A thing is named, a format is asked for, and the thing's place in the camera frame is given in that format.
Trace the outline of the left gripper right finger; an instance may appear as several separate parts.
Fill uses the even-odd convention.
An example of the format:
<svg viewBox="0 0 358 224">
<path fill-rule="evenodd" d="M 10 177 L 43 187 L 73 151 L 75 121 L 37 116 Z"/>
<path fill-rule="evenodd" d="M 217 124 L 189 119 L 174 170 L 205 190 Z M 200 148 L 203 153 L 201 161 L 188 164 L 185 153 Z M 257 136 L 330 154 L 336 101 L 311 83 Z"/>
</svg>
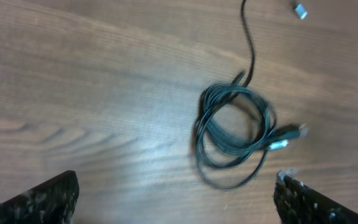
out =
<svg viewBox="0 0 358 224">
<path fill-rule="evenodd" d="M 358 213 L 296 180 L 295 173 L 277 173 L 273 201 L 283 224 L 358 224 Z"/>
</svg>

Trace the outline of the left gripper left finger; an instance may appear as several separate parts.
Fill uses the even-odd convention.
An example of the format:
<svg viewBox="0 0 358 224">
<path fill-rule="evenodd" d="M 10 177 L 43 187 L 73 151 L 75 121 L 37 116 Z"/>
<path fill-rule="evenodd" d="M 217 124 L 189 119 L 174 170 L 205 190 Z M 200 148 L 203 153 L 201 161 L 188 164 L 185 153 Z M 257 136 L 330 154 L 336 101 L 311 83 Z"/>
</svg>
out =
<svg viewBox="0 0 358 224">
<path fill-rule="evenodd" d="M 79 193 L 76 172 L 67 170 L 0 203 L 0 224 L 73 223 Z"/>
</svg>

